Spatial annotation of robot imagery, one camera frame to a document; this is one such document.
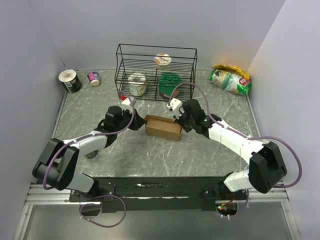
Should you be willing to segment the brown cardboard box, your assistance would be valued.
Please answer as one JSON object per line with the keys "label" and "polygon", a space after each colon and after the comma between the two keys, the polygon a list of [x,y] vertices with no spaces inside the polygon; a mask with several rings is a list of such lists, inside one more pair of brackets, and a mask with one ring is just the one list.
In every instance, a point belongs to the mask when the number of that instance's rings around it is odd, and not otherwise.
{"label": "brown cardboard box", "polygon": [[149,136],[160,137],[167,140],[180,141],[182,136],[182,127],[174,122],[173,119],[146,115],[145,132]]}

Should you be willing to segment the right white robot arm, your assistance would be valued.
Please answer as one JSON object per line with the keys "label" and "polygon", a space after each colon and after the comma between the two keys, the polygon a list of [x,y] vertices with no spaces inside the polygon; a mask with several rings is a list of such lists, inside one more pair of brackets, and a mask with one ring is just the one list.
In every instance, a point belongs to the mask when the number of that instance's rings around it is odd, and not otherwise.
{"label": "right white robot arm", "polygon": [[207,139],[216,141],[240,156],[248,169],[231,172],[222,179],[218,193],[223,199],[230,199],[239,190],[255,189],[268,193],[287,174],[281,151],[274,142],[251,140],[235,132],[224,120],[214,114],[206,114],[196,99],[185,102],[173,98],[168,109],[174,114],[174,121],[185,132],[195,130]]}

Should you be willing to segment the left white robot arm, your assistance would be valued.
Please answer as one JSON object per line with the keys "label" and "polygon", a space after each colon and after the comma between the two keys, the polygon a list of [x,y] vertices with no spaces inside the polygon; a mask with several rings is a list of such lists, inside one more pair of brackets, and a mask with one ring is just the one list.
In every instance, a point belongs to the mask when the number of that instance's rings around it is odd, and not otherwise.
{"label": "left white robot arm", "polygon": [[33,167],[32,176],[42,181],[46,190],[71,189],[81,192],[87,201],[94,201],[101,193],[99,182],[76,172],[78,159],[95,157],[99,150],[112,145],[119,133],[126,129],[137,131],[145,123],[136,109],[111,106],[104,119],[87,135],[69,140],[50,139]]}

